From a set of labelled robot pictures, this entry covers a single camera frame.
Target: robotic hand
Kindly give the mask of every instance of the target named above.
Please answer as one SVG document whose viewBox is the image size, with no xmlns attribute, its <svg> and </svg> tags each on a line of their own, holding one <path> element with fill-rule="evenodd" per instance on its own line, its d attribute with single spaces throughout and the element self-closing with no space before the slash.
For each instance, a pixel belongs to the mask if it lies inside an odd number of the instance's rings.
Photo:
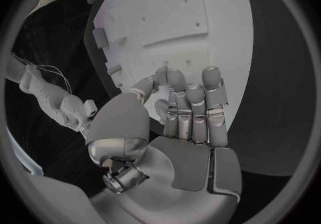
<svg viewBox="0 0 321 224">
<path fill-rule="evenodd" d="M 220 71 L 208 67 L 203 85 L 187 84 L 179 70 L 163 67 L 131 92 L 109 101 L 88 133 L 88 150 L 107 168 L 104 204 L 116 201 L 142 223 L 227 223 L 241 195 L 238 158 L 227 146 Z M 156 102 L 164 134 L 149 142 L 142 103 L 160 84 L 169 100 Z"/>
<path fill-rule="evenodd" d="M 85 103 L 70 95 L 61 87 L 46 82 L 35 65 L 25 65 L 11 55 L 7 65 L 6 77 L 19 84 L 19 88 L 37 98 L 39 106 L 50 118 L 64 127 L 81 132 L 86 139 L 90 127 L 90 117 L 97 107 L 92 100 Z"/>
</svg>

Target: black background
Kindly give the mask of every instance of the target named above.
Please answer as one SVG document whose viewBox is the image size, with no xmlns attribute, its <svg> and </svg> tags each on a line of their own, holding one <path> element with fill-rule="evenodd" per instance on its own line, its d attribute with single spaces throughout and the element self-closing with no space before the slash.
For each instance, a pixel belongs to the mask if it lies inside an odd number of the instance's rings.
<svg viewBox="0 0 321 224">
<path fill-rule="evenodd" d="M 10 6 L 14 0 L 1 0 L 1 11 L 5 13 L 7 7 Z M 314 9 L 320 14 L 320 8 L 318 6 L 319 0 L 309 0 Z M 289 216 L 282 223 L 296 223 L 300 220 L 309 222 L 319 222 L 321 219 L 318 212 L 318 199 L 319 199 L 319 184 L 321 181 L 321 171 L 318 171 L 314 182 L 311 184 L 308 191 L 302 197 L 297 207 L 289 214 Z M 2 191 L 2 199 L 4 204 L 1 210 L 2 223 L 37 223 L 36 219 L 30 214 L 30 212 L 21 203 L 20 199 L 15 195 L 15 192 L 8 183 L 5 174 L 0 176 L 0 188 Z"/>
</svg>

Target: dark circular border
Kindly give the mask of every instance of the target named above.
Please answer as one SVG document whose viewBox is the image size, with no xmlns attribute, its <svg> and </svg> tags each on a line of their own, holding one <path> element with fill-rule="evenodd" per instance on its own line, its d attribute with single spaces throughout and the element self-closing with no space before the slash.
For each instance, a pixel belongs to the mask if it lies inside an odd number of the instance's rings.
<svg viewBox="0 0 321 224">
<path fill-rule="evenodd" d="M 282 0 L 289 8 L 307 42 L 316 81 L 316 113 L 311 138 L 302 160 L 294 175 L 279 193 L 279 195 L 264 209 L 262 209 L 246 224 L 277 223 L 288 213 L 311 182 L 321 158 L 321 61 L 319 29 L 315 26 L 316 14 L 306 0 Z M 44 198 L 33 183 L 24 174 L 21 166 L 14 157 L 13 150 L 6 132 L 6 115 L 4 107 L 4 76 L 5 63 L 14 44 L 25 16 L 36 4 L 37 0 L 17 0 L 16 5 L 4 20 L 0 34 L 0 158 L 2 168 L 6 172 L 11 184 L 38 218 L 44 223 L 72 223 L 71 219 L 63 215 L 57 207 Z"/>
</svg>

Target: curved white surface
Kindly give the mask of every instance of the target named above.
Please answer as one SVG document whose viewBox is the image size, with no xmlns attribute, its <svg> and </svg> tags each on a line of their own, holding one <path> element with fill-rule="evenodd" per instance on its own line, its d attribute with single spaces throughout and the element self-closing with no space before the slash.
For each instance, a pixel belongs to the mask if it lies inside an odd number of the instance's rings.
<svg viewBox="0 0 321 224">
<path fill-rule="evenodd" d="M 247 84 L 253 50 L 249 0 L 105 0 L 94 19 L 104 28 L 107 68 L 126 91 L 163 65 L 180 69 L 187 82 L 201 83 L 202 69 L 220 68 L 228 96 L 227 128 L 233 122 Z M 145 104 L 159 120 L 154 102 L 168 99 L 166 87 Z"/>
</svg>

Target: wire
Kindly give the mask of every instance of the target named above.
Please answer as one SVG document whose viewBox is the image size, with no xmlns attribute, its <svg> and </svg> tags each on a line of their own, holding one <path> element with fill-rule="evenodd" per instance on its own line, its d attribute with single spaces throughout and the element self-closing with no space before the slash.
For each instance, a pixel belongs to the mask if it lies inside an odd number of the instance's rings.
<svg viewBox="0 0 321 224">
<path fill-rule="evenodd" d="M 28 61 L 28 60 L 25 60 L 25 59 L 23 59 L 21 57 L 18 57 L 15 53 L 11 53 L 11 55 L 13 57 L 17 58 L 19 61 L 23 62 L 24 64 L 34 65 L 34 66 L 37 67 L 37 69 L 40 69 L 40 70 L 43 70 L 43 71 L 49 72 L 49 73 L 54 73 L 54 74 L 57 74 L 57 75 L 61 76 L 65 81 L 65 85 L 66 85 L 66 89 L 67 89 L 68 93 L 72 95 L 72 88 L 71 88 L 71 85 L 70 85 L 68 79 L 63 75 L 63 73 L 56 66 L 52 66 L 52 65 L 36 65 L 31 61 Z"/>
</svg>

